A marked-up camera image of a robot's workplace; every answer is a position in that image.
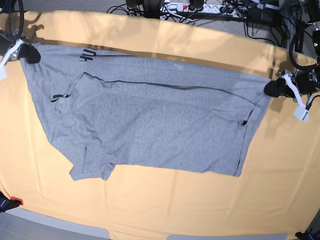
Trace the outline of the yellow table cloth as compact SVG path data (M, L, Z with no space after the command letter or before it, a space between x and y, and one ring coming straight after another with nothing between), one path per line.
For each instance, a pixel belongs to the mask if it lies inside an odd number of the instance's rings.
M99 12L29 11L31 40L118 50L274 77L291 68L280 47L183 23ZM0 189L23 209L107 229L113 240L170 235L241 236L307 229L320 208L320 101L307 122L273 99L241 176L117 166L108 180L72 180L72 164L48 142L21 64L0 82Z

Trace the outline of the red and black clamp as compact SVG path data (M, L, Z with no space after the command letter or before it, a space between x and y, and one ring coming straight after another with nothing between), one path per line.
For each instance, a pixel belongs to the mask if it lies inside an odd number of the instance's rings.
M2 192L0 192L0 212L5 213L8 210L23 206L22 199L17 197L7 198Z

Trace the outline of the black power adapter box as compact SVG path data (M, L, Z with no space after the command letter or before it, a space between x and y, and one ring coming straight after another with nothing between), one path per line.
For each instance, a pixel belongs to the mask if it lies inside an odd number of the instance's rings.
M282 17L280 13L277 10L272 10L269 8L250 8L248 10L247 19L253 23L270 27L279 27L282 24Z

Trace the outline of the white power strip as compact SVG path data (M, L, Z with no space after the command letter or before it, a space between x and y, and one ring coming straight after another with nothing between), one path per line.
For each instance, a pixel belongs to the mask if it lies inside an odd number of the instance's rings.
M230 18L245 18L242 13L246 9L244 7L236 8L232 5L216 5L205 3L202 8L194 9L185 2L170 2L166 0L161 8L162 13L172 14L176 17L230 17Z

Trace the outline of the grey t-shirt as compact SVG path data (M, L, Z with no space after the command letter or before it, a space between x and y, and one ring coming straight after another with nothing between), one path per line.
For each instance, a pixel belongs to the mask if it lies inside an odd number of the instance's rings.
M73 180L117 165L238 177L270 103L267 78L109 50L44 45L21 66Z

